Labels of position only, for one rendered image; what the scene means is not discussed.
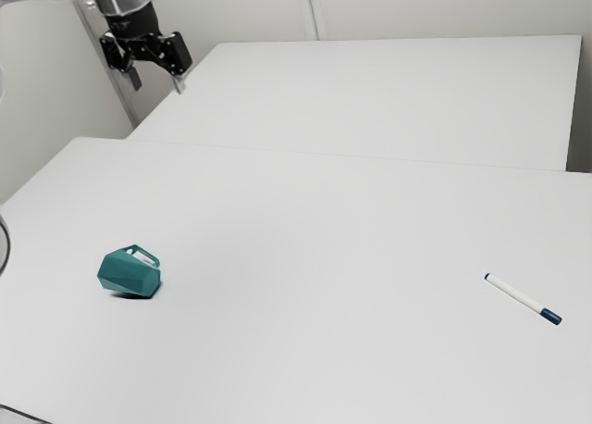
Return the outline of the white marker with blue cap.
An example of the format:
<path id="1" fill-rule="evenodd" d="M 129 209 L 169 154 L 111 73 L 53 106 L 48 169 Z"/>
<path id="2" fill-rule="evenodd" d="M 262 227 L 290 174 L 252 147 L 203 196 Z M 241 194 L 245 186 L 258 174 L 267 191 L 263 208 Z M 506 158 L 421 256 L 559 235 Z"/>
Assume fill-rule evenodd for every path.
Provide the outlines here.
<path id="1" fill-rule="evenodd" d="M 527 307 L 528 309 L 534 311 L 539 316 L 544 318 L 545 320 L 549 321 L 550 323 L 559 326 L 562 322 L 562 317 L 559 316 L 557 313 L 553 312 L 552 310 L 544 307 L 538 301 L 535 301 L 528 295 L 520 292 L 516 288 L 512 287 L 507 282 L 501 280 L 500 278 L 493 276 L 491 273 L 487 273 L 484 276 L 484 280 L 487 281 L 492 286 L 496 287 L 501 292 L 507 294 L 513 300 L 517 301 L 518 303 L 522 304 L 523 306 Z"/>

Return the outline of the teal faceted mug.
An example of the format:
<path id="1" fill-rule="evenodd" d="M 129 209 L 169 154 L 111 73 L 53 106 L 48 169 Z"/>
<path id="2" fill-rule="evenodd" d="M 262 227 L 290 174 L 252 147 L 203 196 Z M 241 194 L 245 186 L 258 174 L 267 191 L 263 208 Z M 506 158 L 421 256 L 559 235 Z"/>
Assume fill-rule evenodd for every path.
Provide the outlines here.
<path id="1" fill-rule="evenodd" d="M 105 255 L 97 279 L 106 290 L 150 298 L 161 284 L 160 261 L 139 245 L 129 245 Z"/>

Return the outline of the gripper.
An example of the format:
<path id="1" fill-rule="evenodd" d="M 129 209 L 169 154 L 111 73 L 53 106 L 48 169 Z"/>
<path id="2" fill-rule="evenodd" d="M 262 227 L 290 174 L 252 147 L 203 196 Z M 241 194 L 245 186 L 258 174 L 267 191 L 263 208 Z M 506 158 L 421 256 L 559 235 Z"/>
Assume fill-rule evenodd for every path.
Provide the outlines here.
<path id="1" fill-rule="evenodd" d="M 134 91 L 142 87 L 142 80 L 134 60 L 127 51 L 122 51 L 117 40 L 141 39 L 142 61 L 152 62 L 165 70 L 171 77 L 175 90 L 183 94 L 186 90 L 186 76 L 192 66 L 191 53 L 178 31 L 165 36 L 159 28 L 158 17 L 153 5 L 146 5 L 127 15 L 106 16 L 110 32 L 104 33 L 99 41 L 107 66 L 126 75 Z"/>

